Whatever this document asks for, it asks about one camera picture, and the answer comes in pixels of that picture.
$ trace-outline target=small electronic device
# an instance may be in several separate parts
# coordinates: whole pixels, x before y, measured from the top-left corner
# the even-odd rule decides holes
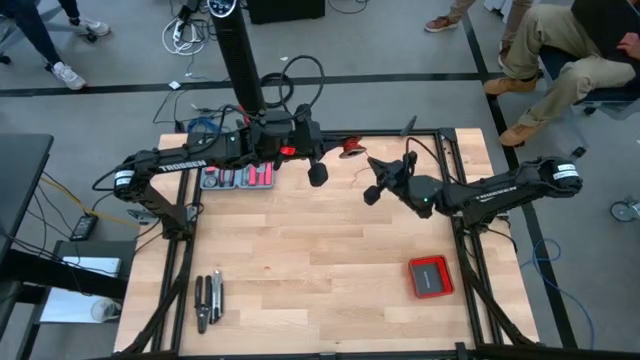
[[[98,217],[95,215],[82,215],[76,223],[76,227],[73,229],[73,233],[69,237],[71,241],[85,241],[89,240],[89,236],[93,232],[98,222]]]
[[[453,283],[444,256],[409,261],[413,288],[420,299],[453,294]]]

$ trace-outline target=jeans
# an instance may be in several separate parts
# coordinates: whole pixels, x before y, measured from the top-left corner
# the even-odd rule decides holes
[[[58,0],[70,18],[78,18],[76,0]],[[34,0],[0,0],[0,14],[12,18],[26,38],[42,56],[55,64],[62,61],[56,51],[47,28],[44,26]]]

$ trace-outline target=tan boot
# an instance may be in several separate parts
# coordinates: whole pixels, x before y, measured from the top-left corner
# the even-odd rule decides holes
[[[484,92],[489,95],[502,95],[508,92],[532,92],[536,89],[536,79],[521,81],[512,78],[489,80],[484,84]]]
[[[516,124],[500,135],[500,143],[503,146],[516,146],[525,142],[540,130],[542,126],[535,127]]]

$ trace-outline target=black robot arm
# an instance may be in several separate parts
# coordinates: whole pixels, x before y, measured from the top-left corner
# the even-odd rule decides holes
[[[343,147],[358,139],[327,137],[320,125],[311,119],[311,109],[300,105],[292,118],[285,111],[265,112],[260,120],[250,121],[244,127],[225,134],[204,137],[195,144],[167,150],[140,151],[120,165],[114,177],[117,198],[139,203],[155,214],[163,225],[163,236],[190,240],[193,234],[188,209],[171,204],[151,186],[151,178],[185,169],[215,166],[220,169],[242,169],[247,165],[273,162],[278,170],[283,162],[305,159],[310,162],[308,172],[312,186],[322,186],[328,179],[327,169],[320,163],[329,151]],[[355,156],[365,151],[347,153]]]
[[[391,163],[369,158],[377,185],[365,192],[365,202],[373,205],[387,189],[421,218],[429,218],[435,207],[443,215],[460,214],[465,227],[471,229],[533,200],[572,197],[582,189],[575,165],[556,157],[525,162],[516,170],[470,184],[414,176],[417,159],[414,151]]]

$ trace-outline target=white sneaker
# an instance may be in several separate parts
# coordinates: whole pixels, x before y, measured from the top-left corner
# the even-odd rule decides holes
[[[100,21],[95,21],[83,17],[80,18],[80,25],[78,26],[89,29],[96,36],[105,36],[109,33],[109,31],[111,31],[109,25]]]
[[[70,66],[62,62],[57,62],[53,65],[51,72],[71,90],[80,90],[87,85],[86,81],[84,81],[80,75],[74,73]]]

